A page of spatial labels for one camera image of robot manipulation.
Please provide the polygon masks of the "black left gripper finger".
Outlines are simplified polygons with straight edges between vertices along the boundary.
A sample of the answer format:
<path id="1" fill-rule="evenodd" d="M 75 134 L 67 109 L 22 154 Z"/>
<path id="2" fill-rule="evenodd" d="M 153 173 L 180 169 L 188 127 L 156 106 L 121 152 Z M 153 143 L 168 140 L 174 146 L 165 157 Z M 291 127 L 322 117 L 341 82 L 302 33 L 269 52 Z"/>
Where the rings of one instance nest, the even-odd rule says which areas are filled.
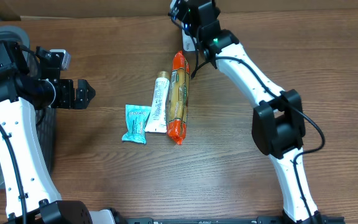
<path id="1" fill-rule="evenodd" d="M 82 93 L 96 93 L 96 90 L 88 83 L 85 79 L 79 79 L 78 80 L 78 87 L 76 89 L 76 92 L 82 92 Z"/>
<path id="2" fill-rule="evenodd" d="M 95 96 L 94 90 L 76 90 L 75 109 L 87 109 Z"/>

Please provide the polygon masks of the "teal snack packet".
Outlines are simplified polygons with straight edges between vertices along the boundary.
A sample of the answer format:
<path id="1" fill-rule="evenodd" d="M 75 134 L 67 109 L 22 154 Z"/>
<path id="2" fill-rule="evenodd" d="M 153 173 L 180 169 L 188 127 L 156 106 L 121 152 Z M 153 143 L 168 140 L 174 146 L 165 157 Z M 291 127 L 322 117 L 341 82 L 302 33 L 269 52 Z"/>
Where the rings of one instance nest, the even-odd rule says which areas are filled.
<path id="1" fill-rule="evenodd" d="M 127 132 L 123 141 L 146 144 L 145 126 L 151 112 L 150 106 L 126 105 Z"/>

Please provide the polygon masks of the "white tube with gold cap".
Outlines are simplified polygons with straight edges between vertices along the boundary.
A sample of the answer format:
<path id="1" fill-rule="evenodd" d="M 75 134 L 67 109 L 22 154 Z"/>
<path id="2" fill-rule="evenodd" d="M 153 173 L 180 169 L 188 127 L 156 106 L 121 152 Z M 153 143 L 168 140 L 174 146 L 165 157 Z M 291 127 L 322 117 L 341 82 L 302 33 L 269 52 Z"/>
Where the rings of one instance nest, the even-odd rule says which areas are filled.
<path id="1" fill-rule="evenodd" d="M 145 131 L 148 133 L 166 133 L 166 102 L 170 86 L 170 74 L 160 71 L 155 80 L 154 95 L 150 115 Z"/>

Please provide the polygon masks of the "orange spaghetti packet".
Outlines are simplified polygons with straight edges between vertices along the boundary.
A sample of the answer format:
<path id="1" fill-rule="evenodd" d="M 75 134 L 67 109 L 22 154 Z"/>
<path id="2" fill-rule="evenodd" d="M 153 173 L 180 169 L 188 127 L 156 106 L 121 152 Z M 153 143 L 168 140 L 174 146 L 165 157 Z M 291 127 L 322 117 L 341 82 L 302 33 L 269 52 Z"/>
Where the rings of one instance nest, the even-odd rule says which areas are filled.
<path id="1" fill-rule="evenodd" d="M 189 64 L 182 51 L 173 58 L 167 113 L 167 135 L 178 145 L 186 138 L 188 98 L 190 88 Z"/>

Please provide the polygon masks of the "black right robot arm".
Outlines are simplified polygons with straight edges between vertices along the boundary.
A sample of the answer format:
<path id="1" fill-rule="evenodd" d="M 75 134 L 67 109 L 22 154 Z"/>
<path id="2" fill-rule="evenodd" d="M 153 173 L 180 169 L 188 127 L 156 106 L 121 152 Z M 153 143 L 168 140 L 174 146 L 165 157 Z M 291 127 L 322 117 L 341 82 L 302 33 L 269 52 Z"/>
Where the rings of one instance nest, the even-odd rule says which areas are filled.
<path id="1" fill-rule="evenodd" d="M 253 107 L 252 138 L 269 156 L 283 194 L 284 223 L 322 223 L 313 201 L 303 165 L 305 122 L 301 97 L 274 84 L 247 55 L 239 39 L 222 29 L 214 1 L 181 1 L 170 4 L 168 15 L 180 21 L 183 35 L 192 40 L 205 62 L 225 74 Z"/>

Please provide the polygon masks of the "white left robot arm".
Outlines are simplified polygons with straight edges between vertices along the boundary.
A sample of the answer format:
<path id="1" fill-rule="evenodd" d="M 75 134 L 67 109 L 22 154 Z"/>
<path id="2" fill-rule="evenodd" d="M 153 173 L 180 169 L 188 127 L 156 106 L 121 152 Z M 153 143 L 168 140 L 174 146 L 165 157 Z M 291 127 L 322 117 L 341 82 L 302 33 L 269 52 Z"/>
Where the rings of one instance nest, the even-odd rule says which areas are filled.
<path id="1" fill-rule="evenodd" d="M 24 45 L 0 40 L 0 164 L 9 223 L 117 223 L 119 217 L 110 208 L 90 211 L 81 201 L 62 199 L 37 135 L 38 110 L 85 109 L 95 90 L 84 79 L 61 78 L 65 51 L 34 51 L 35 74 L 26 52 Z"/>

